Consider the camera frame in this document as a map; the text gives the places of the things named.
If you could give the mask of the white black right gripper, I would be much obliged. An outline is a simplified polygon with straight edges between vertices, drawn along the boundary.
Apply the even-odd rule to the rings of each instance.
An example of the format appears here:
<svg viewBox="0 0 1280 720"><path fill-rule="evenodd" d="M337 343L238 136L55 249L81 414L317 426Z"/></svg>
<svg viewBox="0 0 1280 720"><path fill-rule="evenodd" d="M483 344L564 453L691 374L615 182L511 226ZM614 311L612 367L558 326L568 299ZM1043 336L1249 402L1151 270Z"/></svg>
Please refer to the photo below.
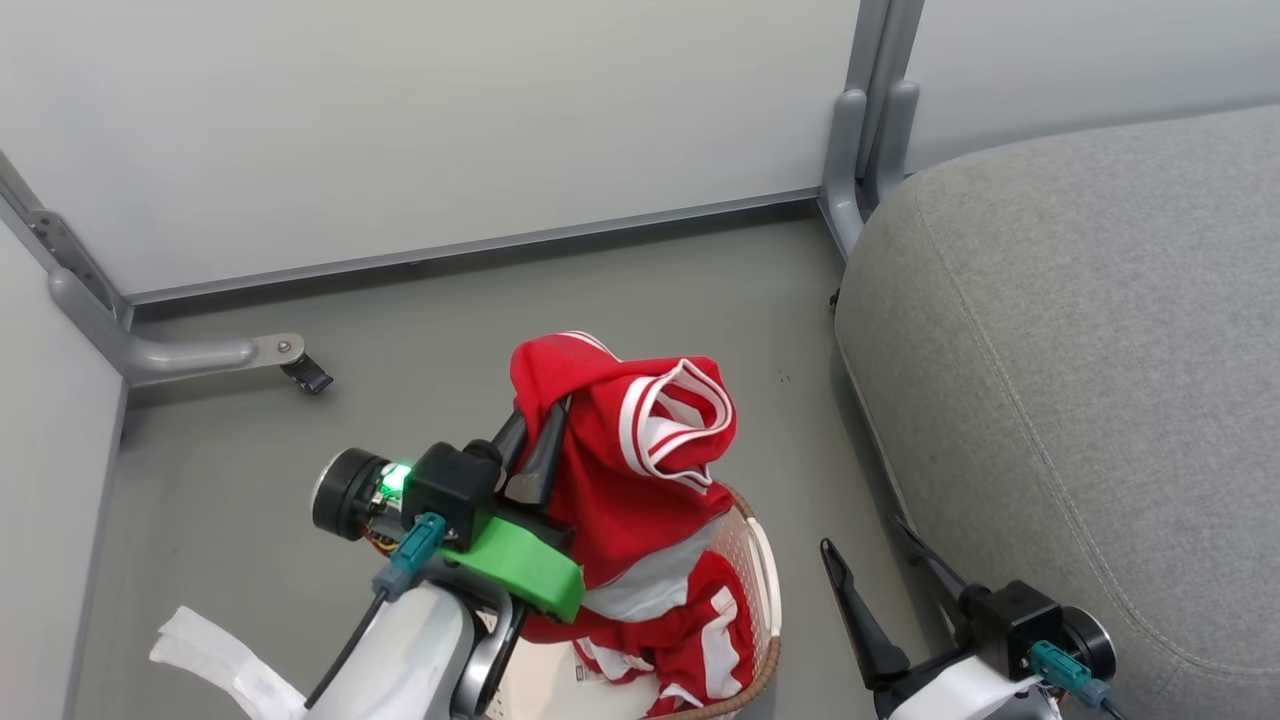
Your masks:
<svg viewBox="0 0 1280 720"><path fill-rule="evenodd" d="M928 547L901 516L893 538L910 568L924 574L945 607L959 607L969 583ZM1039 676L1011 680L975 653L945 653L916 667L881 628L859 594L852 573L829 538L820 560L852 646L863 684L876 692L879 719L1059 719Z"/></svg>

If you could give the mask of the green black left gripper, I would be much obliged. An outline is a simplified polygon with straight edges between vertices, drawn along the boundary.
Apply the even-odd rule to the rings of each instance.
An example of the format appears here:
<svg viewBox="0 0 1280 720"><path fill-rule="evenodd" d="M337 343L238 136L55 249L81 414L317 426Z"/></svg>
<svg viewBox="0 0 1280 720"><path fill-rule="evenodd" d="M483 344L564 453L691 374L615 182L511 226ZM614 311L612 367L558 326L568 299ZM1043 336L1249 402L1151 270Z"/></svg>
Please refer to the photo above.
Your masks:
<svg viewBox="0 0 1280 720"><path fill-rule="evenodd" d="M525 506L550 505L571 404L572 397L564 396L552 405L520 469L516 464L529 441L524 414L513 410L497 432L492 443L508 470L503 496L509 502L438 502L438 514L445 520L439 555L558 623L576 620L586 592L581 566L564 552L573 532Z"/></svg>

